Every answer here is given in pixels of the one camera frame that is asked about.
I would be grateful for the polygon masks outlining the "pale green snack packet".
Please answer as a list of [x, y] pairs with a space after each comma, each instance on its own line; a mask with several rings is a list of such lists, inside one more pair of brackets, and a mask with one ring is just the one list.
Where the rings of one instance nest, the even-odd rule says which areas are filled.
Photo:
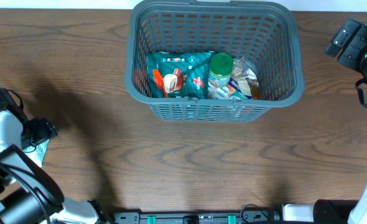
[[43, 143], [36, 146], [29, 146], [23, 149], [23, 152], [32, 159], [39, 167], [43, 166], [44, 157], [47, 152], [47, 146], [50, 140], [46, 140]]

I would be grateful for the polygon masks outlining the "brown white snack pouch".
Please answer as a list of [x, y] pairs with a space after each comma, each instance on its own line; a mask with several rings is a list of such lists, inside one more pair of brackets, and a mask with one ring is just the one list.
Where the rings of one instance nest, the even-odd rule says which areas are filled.
[[260, 87], [255, 66], [245, 57], [233, 59], [233, 70], [230, 85], [248, 99], [257, 100], [260, 97]]

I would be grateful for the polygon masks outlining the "Kleenex tissue multipack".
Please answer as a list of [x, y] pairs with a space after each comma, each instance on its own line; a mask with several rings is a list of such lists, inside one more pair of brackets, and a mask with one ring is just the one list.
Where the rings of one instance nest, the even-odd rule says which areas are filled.
[[215, 87], [208, 83], [208, 98], [214, 100], [251, 100], [253, 96], [243, 94], [238, 82], [231, 78], [229, 83], [223, 87]]

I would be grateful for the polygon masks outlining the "green-lid Knorr seasoning jar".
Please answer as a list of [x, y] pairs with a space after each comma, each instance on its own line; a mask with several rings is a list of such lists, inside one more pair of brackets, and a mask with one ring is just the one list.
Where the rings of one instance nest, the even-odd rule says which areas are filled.
[[210, 60], [209, 82], [216, 88], [226, 86], [231, 78], [234, 60], [225, 53], [218, 53], [212, 56]]

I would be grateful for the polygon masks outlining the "green Nescafe coffee bag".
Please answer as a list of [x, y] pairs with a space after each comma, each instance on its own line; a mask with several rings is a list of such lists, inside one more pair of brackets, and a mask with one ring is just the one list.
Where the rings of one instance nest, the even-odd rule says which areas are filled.
[[152, 97], [205, 99], [213, 55], [213, 51], [148, 54], [147, 71]]

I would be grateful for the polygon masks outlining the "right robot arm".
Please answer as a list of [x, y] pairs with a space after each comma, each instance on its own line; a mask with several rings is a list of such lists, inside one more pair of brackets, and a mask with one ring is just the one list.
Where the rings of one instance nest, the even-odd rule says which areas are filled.
[[[360, 104], [367, 108], [367, 25], [348, 19], [325, 49], [338, 63], [362, 74], [355, 83]], [[282, 203], [271, 220], [281, 223], [367, 223], [367, 184], [359, 200], [319, 199], [315, 203]]]

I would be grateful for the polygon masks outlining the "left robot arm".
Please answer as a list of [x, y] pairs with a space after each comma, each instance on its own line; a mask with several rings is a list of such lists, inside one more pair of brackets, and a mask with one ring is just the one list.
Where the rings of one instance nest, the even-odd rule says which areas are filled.
[[114, 223], [96, 200], [65, 197], [42, 169], [57, 132], [45, 118], [28, 119], [18, 96], [0, 88], [0, 223]]

